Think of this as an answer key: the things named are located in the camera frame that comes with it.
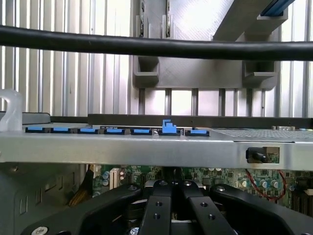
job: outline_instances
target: motherboard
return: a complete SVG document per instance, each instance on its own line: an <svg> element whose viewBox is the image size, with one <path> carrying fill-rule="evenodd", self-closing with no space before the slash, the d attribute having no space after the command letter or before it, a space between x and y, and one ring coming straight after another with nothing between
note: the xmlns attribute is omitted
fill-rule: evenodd
<svg viewBox="0 0 313 235"><path fill-rule="evenodd" d="M136 183L142 187L148 180L163 179L163 167L138 166L138 165L98 165L93 181L93 195L97 196L107 190L124 183ZM245 169L221 169L221 168L181 168L181 178L194 180L203 184L206 190L215 184L227 184L253 195L269 200L278 198L284 191L283 178L277 170L260 169L248 170L254 179L257 190L249 180ZM301 212L301 203L297 198L297 179L313 178L313 172L282 171L286 181L286 193L273 203Z"/></svg>

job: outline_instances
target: white plastic bracket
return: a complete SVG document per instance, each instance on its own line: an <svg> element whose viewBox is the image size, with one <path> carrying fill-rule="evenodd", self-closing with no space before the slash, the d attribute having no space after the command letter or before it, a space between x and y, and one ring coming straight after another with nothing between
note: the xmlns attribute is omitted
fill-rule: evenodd
<svg viewBox="0 0 313 235"><path fill-rule="evenodd" d="M15 90L0 90L0 98L7 102L7 110L0 120L0 132L22 130L22 95Z"/></svg>

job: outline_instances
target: metal sheet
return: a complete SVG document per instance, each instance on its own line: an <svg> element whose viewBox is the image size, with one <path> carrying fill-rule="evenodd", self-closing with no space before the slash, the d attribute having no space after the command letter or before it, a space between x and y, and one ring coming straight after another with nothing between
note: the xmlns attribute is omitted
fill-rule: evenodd
<svg viewBox="0 0 313 235"><path fill-rule="evenodd" d="M311 170L313 138L304 138L235 137L214 130L210 138L9 132L0 133L0 162ZM247 163L247 148L264 146L280 147L279 163Z"/></svg>

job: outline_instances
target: black wire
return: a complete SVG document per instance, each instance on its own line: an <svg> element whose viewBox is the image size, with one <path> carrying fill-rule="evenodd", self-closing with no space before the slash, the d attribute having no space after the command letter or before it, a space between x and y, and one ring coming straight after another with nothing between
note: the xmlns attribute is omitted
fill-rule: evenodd
<svg viewBox="0 0 313 235"><path fill-rule="evenodd" d="M313 42L229 43L60 33L0 25L0 45L200 59L313 61Z"/></svg>

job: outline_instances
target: ventilation grille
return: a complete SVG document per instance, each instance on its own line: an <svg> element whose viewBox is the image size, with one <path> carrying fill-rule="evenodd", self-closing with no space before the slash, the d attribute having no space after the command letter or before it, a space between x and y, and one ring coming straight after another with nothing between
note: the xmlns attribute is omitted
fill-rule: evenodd
<svg viewBox="0 0 313 235"><path fill-rule="evenodd" d="M214 131L232 137L313 139L313 131L229 130L229 129L214 129Z"/></svg>

